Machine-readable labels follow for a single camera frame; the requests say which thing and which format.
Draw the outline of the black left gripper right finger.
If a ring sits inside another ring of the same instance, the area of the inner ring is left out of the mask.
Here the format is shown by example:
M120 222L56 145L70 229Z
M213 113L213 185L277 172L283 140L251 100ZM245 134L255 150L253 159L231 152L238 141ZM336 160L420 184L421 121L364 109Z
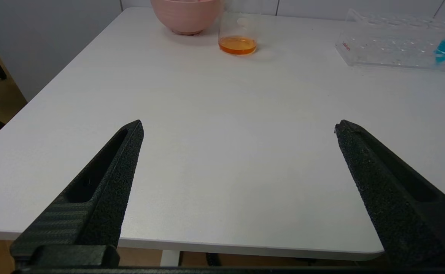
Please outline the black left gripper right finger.
M334 132L391 263L445 267L445 194L360 125Z

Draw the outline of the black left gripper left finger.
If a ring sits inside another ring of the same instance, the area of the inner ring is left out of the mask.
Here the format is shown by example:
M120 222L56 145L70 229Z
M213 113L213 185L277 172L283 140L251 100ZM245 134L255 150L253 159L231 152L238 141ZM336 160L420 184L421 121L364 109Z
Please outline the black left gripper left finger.
M11 244L17 267L117 267L121 228L144 139L121 127Z

